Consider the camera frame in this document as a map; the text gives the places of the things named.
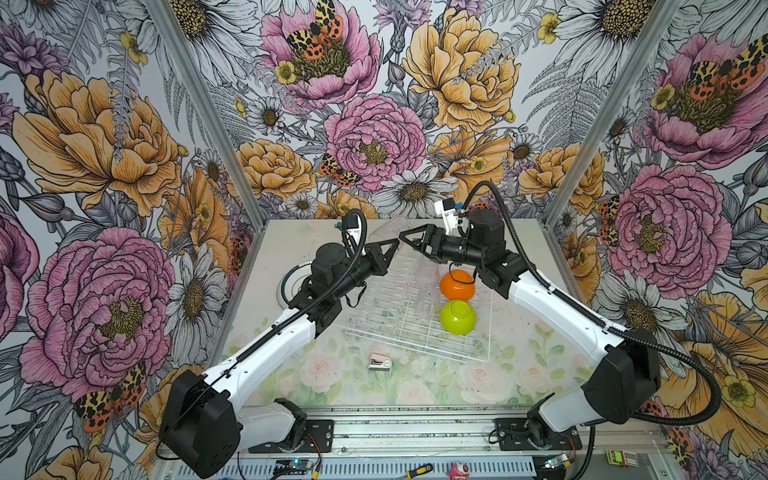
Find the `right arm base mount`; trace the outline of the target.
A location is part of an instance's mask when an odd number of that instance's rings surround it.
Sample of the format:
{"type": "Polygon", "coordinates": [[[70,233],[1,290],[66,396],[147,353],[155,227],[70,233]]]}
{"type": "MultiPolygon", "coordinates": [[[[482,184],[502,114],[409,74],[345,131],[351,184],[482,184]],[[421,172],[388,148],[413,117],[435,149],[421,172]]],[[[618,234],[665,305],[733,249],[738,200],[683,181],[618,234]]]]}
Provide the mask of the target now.
{"type": "Polygon", "coordinates": [[[554,394],[537,402],[524,417],[504,417],[494,420],[488,442],[501,451],[554,451],[575,452],[583,448],[575,426],[563,432],[550,428],[539,415],[540,407],[554,394]]]}

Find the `teal rimmed back plate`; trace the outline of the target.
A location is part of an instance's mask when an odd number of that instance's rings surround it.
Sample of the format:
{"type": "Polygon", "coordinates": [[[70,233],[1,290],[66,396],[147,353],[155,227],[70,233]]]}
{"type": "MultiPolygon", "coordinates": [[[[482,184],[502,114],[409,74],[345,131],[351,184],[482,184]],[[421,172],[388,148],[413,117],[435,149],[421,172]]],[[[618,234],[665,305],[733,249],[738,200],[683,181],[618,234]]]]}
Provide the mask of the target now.
{"type": "Polygon", "coordinates": [[[281,308],[286,309],[290,301],[298,294],[303,282],[311,276],[311,263],[301,263],[291,267],[278,282],[276,299],[281,308]]]}

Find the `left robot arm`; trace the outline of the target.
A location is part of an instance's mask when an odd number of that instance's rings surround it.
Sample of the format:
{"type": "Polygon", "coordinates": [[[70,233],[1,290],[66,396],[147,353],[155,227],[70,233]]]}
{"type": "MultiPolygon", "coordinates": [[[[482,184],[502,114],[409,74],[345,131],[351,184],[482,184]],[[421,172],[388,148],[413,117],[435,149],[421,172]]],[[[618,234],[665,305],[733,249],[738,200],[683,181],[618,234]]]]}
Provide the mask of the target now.
{"type": "Polygon", "coordinates": [[[287,309],[235,355],[201,374],[185,371],[171,384],[159,441],[199,478],[218,473],[238,452],[265,443],[293,449],[301,441],[305,413],[276,399],[254,414],[245,402],[285,360],[313,342],[346,306],[346,296],[364,290],[371,276],[384,276],[399,247],[396,239],[352,251],[326,243],[287,309]]]}

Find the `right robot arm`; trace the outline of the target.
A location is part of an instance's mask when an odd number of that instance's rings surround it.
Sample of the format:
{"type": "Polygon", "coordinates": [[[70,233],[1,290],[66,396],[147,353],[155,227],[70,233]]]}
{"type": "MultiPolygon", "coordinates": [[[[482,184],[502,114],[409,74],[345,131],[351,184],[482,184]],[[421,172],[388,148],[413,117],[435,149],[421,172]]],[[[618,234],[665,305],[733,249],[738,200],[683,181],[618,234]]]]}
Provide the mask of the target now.
{"type": "Polygon", "coordinates": [[[561,433],[578,424],[623,424],[640,414],[661,386],[660,359],[647,333],[632,332],[586,307],[541,274],[513,225],[492,210],[475,210],[454,235],[425,224],[400,233],[413,250],[440,264],[462,264],[509,304],[534,314],[563,336],[592,366],[580,386],[552,394],[527,414],[530,428],[561,433]]]}

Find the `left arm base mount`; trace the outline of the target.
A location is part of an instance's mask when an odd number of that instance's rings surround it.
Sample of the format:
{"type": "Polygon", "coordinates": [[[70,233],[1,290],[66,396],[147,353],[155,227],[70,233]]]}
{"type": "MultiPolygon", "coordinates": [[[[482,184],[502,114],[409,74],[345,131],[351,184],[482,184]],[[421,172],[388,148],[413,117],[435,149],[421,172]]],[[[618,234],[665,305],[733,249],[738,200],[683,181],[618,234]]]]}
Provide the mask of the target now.
{"type": "Polygon", "coordinates": [[[330,453],[335,422],[309,419],[308,414],[285,398],[257,407],[244,430],[251,454],[330,453]]]}

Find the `clear plastic glass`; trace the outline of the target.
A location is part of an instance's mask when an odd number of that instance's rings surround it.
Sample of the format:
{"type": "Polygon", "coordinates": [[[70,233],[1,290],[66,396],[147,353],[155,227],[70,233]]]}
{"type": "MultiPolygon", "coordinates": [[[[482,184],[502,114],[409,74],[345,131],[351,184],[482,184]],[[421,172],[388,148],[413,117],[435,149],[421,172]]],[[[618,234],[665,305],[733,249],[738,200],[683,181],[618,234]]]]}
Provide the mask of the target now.
{"type": "Polygon", "coordinates": [[[403,231],[419,226],[416,220],[397,217],[385,221],[382,225],[376,227],[372,233],[367,235],[366,243],[383,242],[391,239],[398,239],[403,231]]]}

